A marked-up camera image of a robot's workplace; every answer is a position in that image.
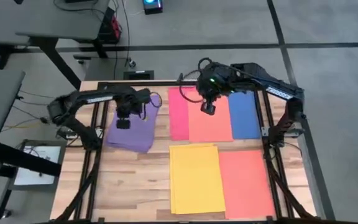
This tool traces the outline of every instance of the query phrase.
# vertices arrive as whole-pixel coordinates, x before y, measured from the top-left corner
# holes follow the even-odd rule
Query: blue paper
[[[229,96],[233,139],[259,139],[260,128],[254,92],[233,93]]]

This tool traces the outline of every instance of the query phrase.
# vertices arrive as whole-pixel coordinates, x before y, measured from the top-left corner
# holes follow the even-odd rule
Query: wooden table
[[[81,90],[95,90],[97,86],[98,82],[83,82]],[[103,146],[93,221],[96,221],[98,217],[104,217],[107,222],[224,220],[224,212],[193,215],[171,214],[169,145],[190,144],[190,142],[170,140],[168,87],[147,86],[147,82],[145,82],[145,86],[134,88],[145,87],[158,92],[163,100],[163,106],[158,111],[154,144],[147,154]],[[260,99],[262,111],[265,111],[263,99],[261,97]],[[284,112],[285,102],[270,96],[270,105],[273,118],[277,122]],[[115,104],[110,103],[106,131],[112,122],[114,109]],[[85,125],[90,125],[92,111],[92,105],[84,106],[77,112],[76,117]],[[267,124],[266,114],[264,114],[264,122]],[[286,139],[286,142],[298,145],[294,139]],[[259,139],[214,143],[219,151],[263,150],[262,141]],[[58,217],[76,194],[80,183],[84,154],[83,149],[70,147],[66,149],[50,218]],[[307,211],[315,214],[300,151],[293,146],[286,145],[282,148],[282,158],[290,190]],[[284,200],[280,201],[283,214],[286,214]],[[87,203],[88,196],[85,195],[82,217],[85,217]],[[254,220],[265,220],[265,217]]]

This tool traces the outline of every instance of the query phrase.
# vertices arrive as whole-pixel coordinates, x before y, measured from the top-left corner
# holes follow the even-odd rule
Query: floor
[[[119,45],[127,45],[122,2],[118,2],[118,20],[124,29]],[[305,110],[329,196],[323,200],[331,202],[336,219],[358,222],[358,0],[164,0],[164,13],[149,16],[142,12],[140,0],[124,3],[131,46],[159,46],[138,47],[130,53],[136,69],[154,70],[156,79],[176,79],[181,72],[194,70],[201,57],[211,57],[221,63],[256,62],[271,75],[304,88]],[[272,20],[272,6],[282,35]],[[182,49],[164,50],[169,45],[182,45]],[[61,55],[84,80],[87,64],[80,65],[72,57],[78,46],[72,40],[58,43],[73,51]],[[13,54],[5,69],[25,71],[22,89],[28,92],[58,96],[73,90],[42,53]],[[46,98],[23,96],[27,101],[48,103]],[[15,105],[46,115],[43,106]],[[6,124],[28,118],[12,109]],[[55,131],[53,126],[15,129],[1,133],[0,141],[15,146],[24,138],[50,140],[55,139]],[[306,158],[305,166],[310,167],[308,159],[315,158]],[[314,181],[315,175],[310,167],[308,177],[317,201],[324,192]],[[1,179],[0,190],[4,183]],[[15,220],[46,222],[53,196],[53,192],[14,192],[7,208],[14,211]],[[315,204],[321,216],[333,217]]]

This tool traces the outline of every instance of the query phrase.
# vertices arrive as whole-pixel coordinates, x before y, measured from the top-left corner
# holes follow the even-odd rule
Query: red paper
[[[183,94],[195,91],[194,87],[182,87]],[[181,96],[179,87],[168,89],[169,120],[171,139],[189,140],[189,121],[187,101]]]
[[[198,99],[196,91],[186,94],[190,99]],[[208,115],[201,111],[201,103],[188,102],[189,140],[191,142],[233,141],[229,103],[226,97],[214,102],[215,114]]]
[[[274,216],[262,151],[220,152],[226,218]]]

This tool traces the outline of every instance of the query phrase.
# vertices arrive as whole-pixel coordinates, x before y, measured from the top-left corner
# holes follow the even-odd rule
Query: light fixture
[[[142,0],[144,13],[146,15],[161,13],[162,12],[162,0]]]

